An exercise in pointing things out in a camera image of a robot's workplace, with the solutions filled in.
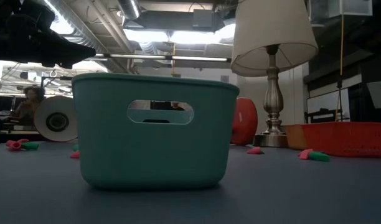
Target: black equipment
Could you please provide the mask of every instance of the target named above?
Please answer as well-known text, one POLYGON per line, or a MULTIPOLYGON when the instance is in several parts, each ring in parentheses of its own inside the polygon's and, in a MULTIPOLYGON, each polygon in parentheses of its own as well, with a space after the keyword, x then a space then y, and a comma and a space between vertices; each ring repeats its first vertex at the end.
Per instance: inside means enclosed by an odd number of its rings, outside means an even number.
POLYGON ((55 14, 31 0, 0 1, 0 60, 36 62, 71 69, 95 56, 95 49, 74 44, 49 27, 55 14))

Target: person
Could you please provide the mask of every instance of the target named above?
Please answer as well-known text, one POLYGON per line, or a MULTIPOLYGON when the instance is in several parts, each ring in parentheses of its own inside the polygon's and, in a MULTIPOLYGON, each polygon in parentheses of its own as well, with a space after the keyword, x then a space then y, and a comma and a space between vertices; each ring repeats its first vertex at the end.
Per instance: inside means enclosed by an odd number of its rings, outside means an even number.
POLYGON ((179 106, 178 102, 171 103, 172 110, 184 111, 185 109, 179 106))
POLYGON ((35 109, 44 99, 44 90, 37 87, 27 87, 24 89, 26 100, 20 103, 16 108, 14 115, 20 119, 32 121, 34 118, 35 109))

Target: desk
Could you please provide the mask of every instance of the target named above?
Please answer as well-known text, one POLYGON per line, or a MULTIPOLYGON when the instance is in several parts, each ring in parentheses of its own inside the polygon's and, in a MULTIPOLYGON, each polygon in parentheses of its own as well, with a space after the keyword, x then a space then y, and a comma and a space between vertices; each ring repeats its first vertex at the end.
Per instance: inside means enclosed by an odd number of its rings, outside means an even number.
POLYGON ((212 189, 108 192, 81 178, 72 146, 13 153, 0 144, 0 224, 381 223, 381 159, 302 161, 290 149, 232 146, 212 189))

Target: woman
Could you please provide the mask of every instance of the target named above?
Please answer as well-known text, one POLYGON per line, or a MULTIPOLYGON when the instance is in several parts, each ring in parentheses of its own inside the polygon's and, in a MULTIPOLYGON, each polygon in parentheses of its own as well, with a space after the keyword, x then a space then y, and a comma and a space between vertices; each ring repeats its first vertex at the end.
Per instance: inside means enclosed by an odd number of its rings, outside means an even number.
POLYGON ((35 109, 44 99, 44 90, 37 87, 27 87, 24 89, 24 94, 26 95, 26 100, 16 108, 15 116, 32 121, 35 109))

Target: basket handle hole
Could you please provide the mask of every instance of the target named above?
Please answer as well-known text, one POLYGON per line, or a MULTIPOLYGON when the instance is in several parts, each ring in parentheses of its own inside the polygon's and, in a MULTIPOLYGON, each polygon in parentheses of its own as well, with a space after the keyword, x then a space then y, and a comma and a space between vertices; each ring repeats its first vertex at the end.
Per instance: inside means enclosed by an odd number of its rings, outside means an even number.
POLYGON ((193 107, 178 101, 134 100, 127 116, 135 123, 188 124, 193 120, 193 107))

